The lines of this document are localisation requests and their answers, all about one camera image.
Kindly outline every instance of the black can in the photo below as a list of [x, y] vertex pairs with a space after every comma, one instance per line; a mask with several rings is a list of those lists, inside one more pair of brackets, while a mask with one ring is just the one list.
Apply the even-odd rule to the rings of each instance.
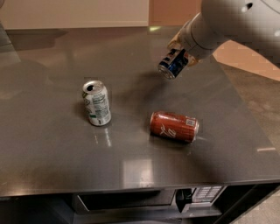
[[188, 63], [185, 49], [171, 49], [166, 57], [159, 62], [158, 71], [167, 79], [175, 79]]

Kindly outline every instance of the white can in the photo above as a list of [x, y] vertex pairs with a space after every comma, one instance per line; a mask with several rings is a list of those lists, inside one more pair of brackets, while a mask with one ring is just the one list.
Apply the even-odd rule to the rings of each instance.
[[88, 81], [82, 88], [88, 119], [95, 126], [102, 126], [111, 120], [108, 91], [99, 80]]

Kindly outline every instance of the white robotic arm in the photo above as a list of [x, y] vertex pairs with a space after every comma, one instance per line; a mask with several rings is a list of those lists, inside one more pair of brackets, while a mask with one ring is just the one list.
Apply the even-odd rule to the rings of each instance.
[[280, 0], [202, 0], [201, 13], [178, 33], [196, 60], [232, 39], [280, 67]]

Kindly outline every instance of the soda can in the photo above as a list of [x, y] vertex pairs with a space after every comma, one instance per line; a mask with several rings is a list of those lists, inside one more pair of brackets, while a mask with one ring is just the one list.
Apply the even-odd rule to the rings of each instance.
[[150, 118], [150, 132], [161, 137], [169, 137], [192, 143], [199, 132], [196, 118], [158, 111]]
[[166, 57], [159, 62], [158, 71], [167, 79], [175, 79], [188, 63], [185, 49], [171, 49]]
[[108, 91], [99, 80], [88, 81], [82, 88], [88, 119], [95, 126], [102, 126], [111, 120]]

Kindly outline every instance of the red soda can lying on side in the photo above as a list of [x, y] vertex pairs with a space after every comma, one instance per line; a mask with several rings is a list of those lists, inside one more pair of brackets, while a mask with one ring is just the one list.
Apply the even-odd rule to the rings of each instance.
[[199, 132], [196, 118], [170, 112], [154, 112], [150, 118], [150, 132], [161, 137], [169, 137], [192, 143]]

